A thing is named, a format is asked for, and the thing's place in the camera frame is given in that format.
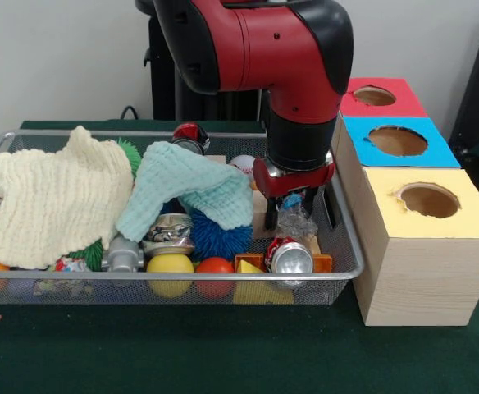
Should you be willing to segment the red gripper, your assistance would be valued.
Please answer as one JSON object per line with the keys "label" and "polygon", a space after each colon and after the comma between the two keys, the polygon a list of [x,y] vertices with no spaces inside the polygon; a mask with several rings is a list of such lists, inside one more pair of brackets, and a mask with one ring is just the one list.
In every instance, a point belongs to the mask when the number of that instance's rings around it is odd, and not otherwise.
{"label": "red gripper", "polygon": [[[276,167],[269,158],[256,158],[253,162],[253,177],[258,190],[267,199],[264,228],[274,231],[277,226],[277,198],[296,190],[313,189],[330,181],[335,172],[332,156],[327,156],[322,167],[306,172],[286,172]],[[325,186],[323,203],[332,229],[340,222],[340,208],[333,186]]]}

